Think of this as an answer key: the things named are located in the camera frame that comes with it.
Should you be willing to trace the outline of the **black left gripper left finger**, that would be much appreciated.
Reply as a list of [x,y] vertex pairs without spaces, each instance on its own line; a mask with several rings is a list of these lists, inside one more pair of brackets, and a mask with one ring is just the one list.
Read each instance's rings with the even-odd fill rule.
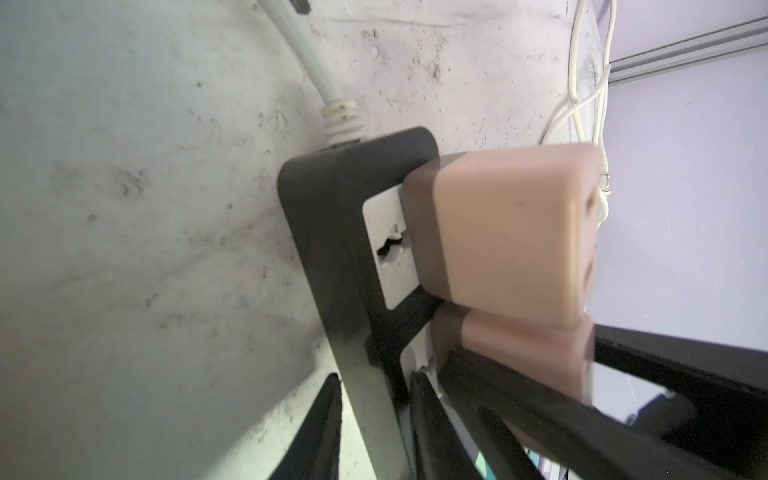
[[269,479],[337,480],[341,427],[341,382],[336,373],[331,373]]

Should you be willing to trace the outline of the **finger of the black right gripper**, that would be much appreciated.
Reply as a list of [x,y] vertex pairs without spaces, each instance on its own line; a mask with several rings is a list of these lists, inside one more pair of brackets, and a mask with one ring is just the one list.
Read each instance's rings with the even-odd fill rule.
[[584,479],[735,476],[472,352],[452,353],[439,379],[500,479],[534,474],[513,451],[508,424]]
[[628,427],[742,477],[767,474],[764,351],[598,325],[597,363],[663,387]]

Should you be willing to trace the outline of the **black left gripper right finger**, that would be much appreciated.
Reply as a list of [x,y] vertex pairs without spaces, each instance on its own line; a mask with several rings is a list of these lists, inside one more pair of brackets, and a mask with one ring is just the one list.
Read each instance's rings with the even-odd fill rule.
[[410,420],[417,479],[482,478],[423,372],[410,378]]

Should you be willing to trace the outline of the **pink plug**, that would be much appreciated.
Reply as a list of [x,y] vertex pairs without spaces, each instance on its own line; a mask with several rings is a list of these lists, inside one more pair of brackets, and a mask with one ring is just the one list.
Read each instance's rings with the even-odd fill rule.
[[595,266],[601,163],[591,143],[469,151],[410,172],[401,204],[429,294],[564,330]]
[[592,404],[594,323],[586,315],[576,329],[561,330],[445,303],[435,312],[431,335],[440,365],[462,347]]

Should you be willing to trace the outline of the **black power strip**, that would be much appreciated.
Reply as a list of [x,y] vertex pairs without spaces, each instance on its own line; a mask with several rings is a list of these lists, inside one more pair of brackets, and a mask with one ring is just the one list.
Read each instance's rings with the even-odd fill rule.
[[379,479],[413,479],[398,409],[409,395],[400,354],[440,301],[416,288],[385,304],[363,204],[437,158],[432,133],[415,127],[288,160],[278,197]]

